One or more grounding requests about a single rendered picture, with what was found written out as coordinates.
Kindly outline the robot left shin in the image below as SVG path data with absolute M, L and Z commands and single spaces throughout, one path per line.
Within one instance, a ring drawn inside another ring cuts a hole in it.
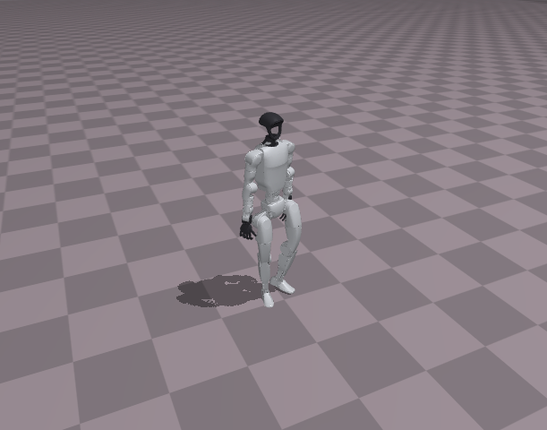
M 295 255 L 297 253 L 297 250 L 294 251 L 291 255 L 285 256 L 282 253 L 278 256 L 278 274 L 276 277 L 276 281 L 281 282 L 283 278 L 286 276 L 287 271 L 289 270 L 291 264 L 293 263 L 293 260 L 295 258 Z M 280 278 L 280 280 L 279 280 Z

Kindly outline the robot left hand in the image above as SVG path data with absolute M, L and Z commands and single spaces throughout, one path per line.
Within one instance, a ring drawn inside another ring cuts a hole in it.
M 289 200 L 292 200 L 292 195 L 290 195 L 290 196 L 288 197 L 288 199 L 289 199 Z M 284 217 L 284 215 L 285 215 L 285 217 Z M 284 217 L 284 218 L 283 218 L 283 217 Z M 282 219 L 282 218 L 283 218 L 283 219 Z M 286 218 L 286 214 L 283 213 L 282 216 L 281 216 L 279 219 L 282 219 L 282 221 L 283 221 L 283 220 L 285 220 L 285 218 Z

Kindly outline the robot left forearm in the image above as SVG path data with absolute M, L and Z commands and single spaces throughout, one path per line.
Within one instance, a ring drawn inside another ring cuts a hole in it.
M 292 176 L 289 179 L 286 179 L 285 186 L 283 188 L 283 198 L 284 198 L 284 200 L 288 199 L 288 197 L 290 195 L 292 195 L 292 192 L 293 192 L 293 189 L 292 189 L 293 178 L 294 178 L 294 176 Z

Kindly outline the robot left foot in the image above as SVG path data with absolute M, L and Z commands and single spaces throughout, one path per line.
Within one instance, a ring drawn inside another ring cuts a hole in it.
M 279 289 L 285 291 L 286 293 L 289 293 L 289 294 L 295 293 L 295 289 L 293 287 L 291 287 L 284 279 L 281 280 L 281 282 L 278 282 L 278 281 L 276 281 L 276 277 L 277 276 L 273 276 L 270 279 L 269 283 L 271 285 L 278 287 Z M 279 280 L 280 280 L 280 278 L 279 278 Z

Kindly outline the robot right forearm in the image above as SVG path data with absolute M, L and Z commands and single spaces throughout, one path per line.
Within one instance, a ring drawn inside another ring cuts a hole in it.
M 243 189 L 243 200 L 244 200 L 244 207 L 243 207 L 243 221 L 249 222 L 250 215 L 252 215 L 253 212 L 253 195 L 251 193 L 251 187 L 249 185 L 244 185 Z

